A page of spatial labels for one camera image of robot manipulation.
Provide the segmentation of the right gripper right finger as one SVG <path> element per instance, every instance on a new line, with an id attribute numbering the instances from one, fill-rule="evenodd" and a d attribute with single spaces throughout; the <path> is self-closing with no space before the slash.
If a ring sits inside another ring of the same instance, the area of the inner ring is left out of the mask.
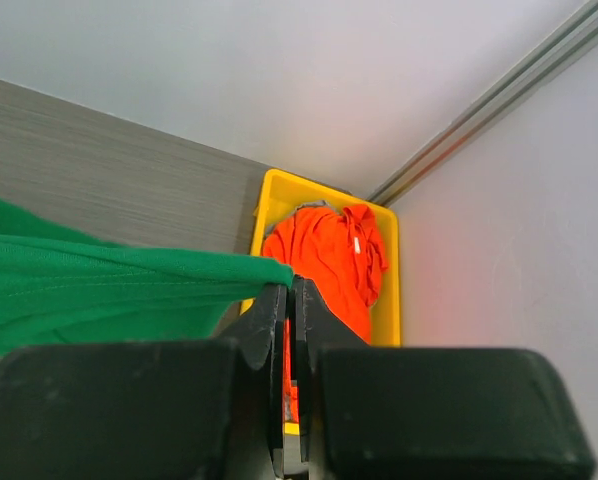
<path id="1" fill-rule="evenodd" d="M 296 277 L 300 455 L 314 479 L 590 479 L 597 460 L 553 364 L 523 348 L 377 347 Z"/>

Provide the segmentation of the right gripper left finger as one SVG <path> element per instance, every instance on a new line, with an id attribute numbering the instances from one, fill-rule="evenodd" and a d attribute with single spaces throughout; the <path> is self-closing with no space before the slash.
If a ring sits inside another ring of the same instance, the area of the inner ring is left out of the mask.
<path id="1" fill-rule="evenodd" d="M 31 346 L 0 361 L 0 479 L 274 479 L 288 290 L 206 340 Z"/>

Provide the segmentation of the green t-shirt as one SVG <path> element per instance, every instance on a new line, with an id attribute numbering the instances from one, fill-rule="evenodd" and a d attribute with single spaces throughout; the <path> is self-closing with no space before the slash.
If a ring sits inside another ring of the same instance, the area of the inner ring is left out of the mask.
<path id="1" fill-rule="evenodd" d="M 0 355 L 205 338 L 233 303 L 292 280 L 273 259 L 106 242 L 0 200 Z"/>

